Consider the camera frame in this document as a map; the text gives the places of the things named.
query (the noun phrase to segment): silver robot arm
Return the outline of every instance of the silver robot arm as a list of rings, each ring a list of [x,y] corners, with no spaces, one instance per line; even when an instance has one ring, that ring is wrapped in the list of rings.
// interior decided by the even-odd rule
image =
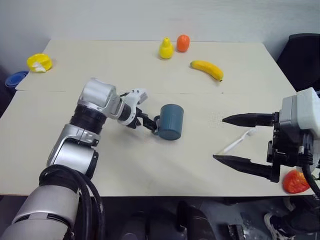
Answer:
[[[146,90],[142,88],[118,96],[113,85],[92,78],[83,88],[74,115],[64,126],[49,155],[46,170],[51,171],[44,170],[46,172],[41,173],[39,186],[26,199],[1,239],[74,239],[72,229],[78,212],[80,190],[77,180],[69,171],[76,170],[80,172],[79,175],[86,175],[83,178],[87,178],[88,184],[99,157],[94,148],[100,141],[107,118],[135,129],[140,125],[137,117],[141,117],[145,127],[156,128],[152,121],[148,121],[148,116],[137,108],[145,99]],[[60,166],[60,171],[55,171],[54,166]],[[68,167],[69,171],[61,171],[61,166]]]

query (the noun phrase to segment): floor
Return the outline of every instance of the floor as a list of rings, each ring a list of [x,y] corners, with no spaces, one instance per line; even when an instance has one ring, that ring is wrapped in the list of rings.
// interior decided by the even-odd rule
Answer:
[[[25,199],[5,196],[0,201],[0,236]],[[132,214],[138,211],[149,213],[155,208],[163,208],[174,214],[181,200],[205,213],[217,240],[231,240],[227,235],[227,226],[234,224],[242,225],[246,240],[272,240],[264,225],[263,215],[272,212],[282,216],[289,212],[282,198],[257,198],[250,202],[226,205],[221,203],[221,198],[206,197],[105,197],[103,203],[106,209],[107,239],[117,239],[115,236]],[[295,240],[320,240],[320,233],[298,235]]]

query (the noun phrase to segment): yellow banana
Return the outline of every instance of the yellow banana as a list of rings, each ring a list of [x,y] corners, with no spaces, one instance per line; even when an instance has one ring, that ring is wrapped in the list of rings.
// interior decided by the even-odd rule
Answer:
[[[222,81],[224,77],[224,72],[218,68],[216,65],[213,65],[211,62],[202,61],[202,60],[195,60],[190,63],[191,67],[194,69],[198,69],[204,71],[207,74],[210,74],[218,81]]]

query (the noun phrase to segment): blue mug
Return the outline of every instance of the blue mug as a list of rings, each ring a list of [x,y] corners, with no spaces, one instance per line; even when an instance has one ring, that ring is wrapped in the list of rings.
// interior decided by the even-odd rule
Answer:
[[[165,140],[177,140],[181,137],[184,109],[176,104],[167,104],[161,108],[160,115],[153,121],[157,123],[154,135]]]

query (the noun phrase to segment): white wall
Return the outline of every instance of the white wall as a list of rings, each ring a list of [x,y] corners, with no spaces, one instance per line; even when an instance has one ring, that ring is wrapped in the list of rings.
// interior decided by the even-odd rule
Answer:
[[[25,70],[49,39],[263,42],[320,32],[320,0],[0,0],[0,66]]]

